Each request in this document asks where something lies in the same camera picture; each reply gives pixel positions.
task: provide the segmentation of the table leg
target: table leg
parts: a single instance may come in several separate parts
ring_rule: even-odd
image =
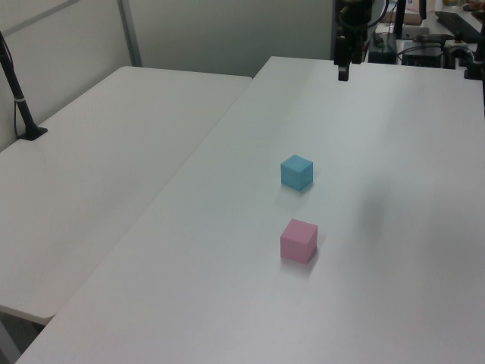
[[[8,334],[2,321],[0,321],[0,351],[3,352],[9,364],[14,364],[20,358],[20,351]]]

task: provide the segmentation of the pink cube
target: pink cube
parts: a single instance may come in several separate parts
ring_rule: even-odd
[[[317,249],[318,226],[291,219],[281,235],[281,257],[307,264]]]

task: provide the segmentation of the white wall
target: white wall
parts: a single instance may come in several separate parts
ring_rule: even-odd
[[[68,0],[0,0],[0,30],[12,27],[50,11]]]
[[[331,0],[124,0],[144,67],[254,77],[272,55],[330,58]]]
[[[25,6],[27,2],[16,1],[19,1],[19,6],[20,3]],[[11,3],[11,0],[0,0],[0,11],[12,11]],[[38,13],[39,3],[32,6],[35,11],[34,8],[31,10]],[[116,0],[74,2],[6,36],[5,40],[14,59],[17,78],[37,124],[114,70],[130,65]],[[0,151],[15,140],[13,104],[7,80],[3,71],[0,71]],[[17,116],[17,124],[22,126],[18,113]]]

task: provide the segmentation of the white table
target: white table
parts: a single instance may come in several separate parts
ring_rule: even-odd
[[[0,154],[0,311],[46,324],[250,82],[123,67]]]
[[[18,363],[483,363],[480,93],[272,58]],[[291,218],[319,226],[309,265],[280,258]]]

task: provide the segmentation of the black stand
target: black stand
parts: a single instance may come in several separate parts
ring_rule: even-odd
[[[7,77],[8,84],[10,85],[12,93],[14,94],[15,103],[17,104],[20,114],[22,115],[23,122],[25,123],[25,134],[22,134],[19,136],[19,138],[25,140],[35,140],[41,135],[47,133],[47,129],[44,127],[38,127],[36,123],[33,122],[32,115],[30,114],[29,107],[27,106],[27,101],[25,101],[22,89],[20,88],[17,76],[15,75],[14,65],[12,64],[8,54],[2,32],[0,32],[0,63],[2,63],[2,68],[5,72],[5,76]]]
[[[396,6],[396,20],[394,23],[394,34],[396,39],[413,39],[416,36],[428,34],[430,30],[423,27],[406,27],[403,31],[406,0],[398,0]],[[419,0],[419,14],[421,19],[426,19],[426,0]]]
[[[483,72],[483,51],[485,50],[485,23],[482,24],[480,31],[480,41],[477,44],[477,51],[473,61],[467,66],[465,70],[465,78],[467,80],[482,80],[483,89],[483,106],[485,106],[485,72]]]

